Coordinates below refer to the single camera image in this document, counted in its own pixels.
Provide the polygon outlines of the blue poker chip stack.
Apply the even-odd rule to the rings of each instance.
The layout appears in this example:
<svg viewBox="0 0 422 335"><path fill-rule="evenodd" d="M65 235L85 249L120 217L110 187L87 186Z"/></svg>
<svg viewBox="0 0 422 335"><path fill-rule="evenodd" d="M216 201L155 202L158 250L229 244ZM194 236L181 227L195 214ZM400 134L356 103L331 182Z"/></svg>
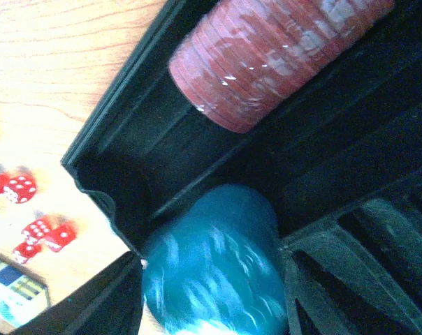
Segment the blue poker chip stack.
<svg viewBox="0 0 422 335"><path fill-rule="evenodd" d="M168 334L287 334L278 244L265 197L218 186L151 236L144 300Z"/></svg>

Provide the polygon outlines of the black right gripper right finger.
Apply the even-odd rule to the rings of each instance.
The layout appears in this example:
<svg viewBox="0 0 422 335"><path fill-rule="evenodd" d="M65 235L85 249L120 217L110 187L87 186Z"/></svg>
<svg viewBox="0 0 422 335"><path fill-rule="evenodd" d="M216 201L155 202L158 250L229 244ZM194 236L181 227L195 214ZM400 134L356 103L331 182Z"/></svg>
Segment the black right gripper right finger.
<svg viewBox="0 0 422 335"><path fill-rule="evenodd" d="M350 234L293 234L280 252L292 334L422 334L420 308Z"/></svg>

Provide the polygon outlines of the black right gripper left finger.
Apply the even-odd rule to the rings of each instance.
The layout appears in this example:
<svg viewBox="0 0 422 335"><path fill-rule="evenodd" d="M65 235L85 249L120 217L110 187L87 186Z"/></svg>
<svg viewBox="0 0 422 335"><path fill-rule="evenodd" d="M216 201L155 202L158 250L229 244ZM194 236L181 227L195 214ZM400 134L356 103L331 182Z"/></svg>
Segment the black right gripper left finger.
<svg viewBox="0 0 422 335"><path fill-rule="evenodd" d="M13 334L137 334L143 314L140 258L126 252Z"/></svg>

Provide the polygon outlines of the black poker set case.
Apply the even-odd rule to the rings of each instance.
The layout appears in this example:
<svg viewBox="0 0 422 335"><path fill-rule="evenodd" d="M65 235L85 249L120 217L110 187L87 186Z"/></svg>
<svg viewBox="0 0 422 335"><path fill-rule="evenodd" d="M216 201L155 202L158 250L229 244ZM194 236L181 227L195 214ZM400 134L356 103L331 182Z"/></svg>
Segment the black poker set case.
<svg viewBox="0 0 422 335"><path fill-rule="evenodd" d="M393 2L255 127L234 133L199 112L168 69L219 1L168 1L61 163L143 272L156 231L237 184L276 214L283 279L283 239L343 230L422 311L422 1Z"/></svg>

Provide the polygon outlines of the red poker chip stack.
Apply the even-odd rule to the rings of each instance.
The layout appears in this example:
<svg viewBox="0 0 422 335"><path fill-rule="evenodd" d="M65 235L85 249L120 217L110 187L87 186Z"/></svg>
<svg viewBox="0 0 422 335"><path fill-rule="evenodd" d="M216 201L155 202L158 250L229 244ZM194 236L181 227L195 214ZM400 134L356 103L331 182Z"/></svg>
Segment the red poker chip stack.
<svg viewBox="0 0 422 335"><path fill-rule="evenodd" d="M220 1L170 76L208 119L246 133L361 38L393 1Z"/></svg>

